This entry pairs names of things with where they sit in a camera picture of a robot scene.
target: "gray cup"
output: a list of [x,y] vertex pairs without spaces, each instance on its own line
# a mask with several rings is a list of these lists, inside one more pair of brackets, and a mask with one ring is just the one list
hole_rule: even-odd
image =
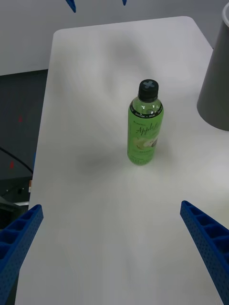
[[229,131],[229,3],[197,102],[199,115],[210,125]]

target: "gray wall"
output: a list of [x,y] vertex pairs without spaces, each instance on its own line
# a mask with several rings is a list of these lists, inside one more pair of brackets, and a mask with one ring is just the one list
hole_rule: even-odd
[[213,46],[228,0],[65,0],[0,2],[0,75],[47,69],[53,33],[96,24],[190,16]]

